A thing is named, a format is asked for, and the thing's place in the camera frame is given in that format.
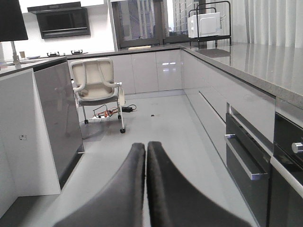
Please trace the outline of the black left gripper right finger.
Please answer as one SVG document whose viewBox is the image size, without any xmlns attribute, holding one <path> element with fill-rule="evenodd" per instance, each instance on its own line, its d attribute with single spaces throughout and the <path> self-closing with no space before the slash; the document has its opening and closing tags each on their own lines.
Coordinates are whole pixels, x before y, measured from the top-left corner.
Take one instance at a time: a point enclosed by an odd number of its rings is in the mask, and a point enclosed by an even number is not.
<svg viewBox="0 0 303 227">
<path fill-rule="evenodd" d="M 153 227 L 248 227 L 202 194 L 177 169 L 158 141 L 147 148 L 147 197 Z"/>
</svg>

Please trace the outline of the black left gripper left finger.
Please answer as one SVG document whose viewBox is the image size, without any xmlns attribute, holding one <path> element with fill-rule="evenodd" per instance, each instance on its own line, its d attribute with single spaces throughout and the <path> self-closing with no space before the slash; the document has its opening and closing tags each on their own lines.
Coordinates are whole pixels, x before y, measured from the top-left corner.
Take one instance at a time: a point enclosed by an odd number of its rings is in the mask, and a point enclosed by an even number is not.
<svg viewBox="0 0 303 227">
<path fill-rule="evenodd" d="M 145 146 L 134 143 L 110 181 L 56 227 L 141 227 L 145 184 Z"/>
</svg>

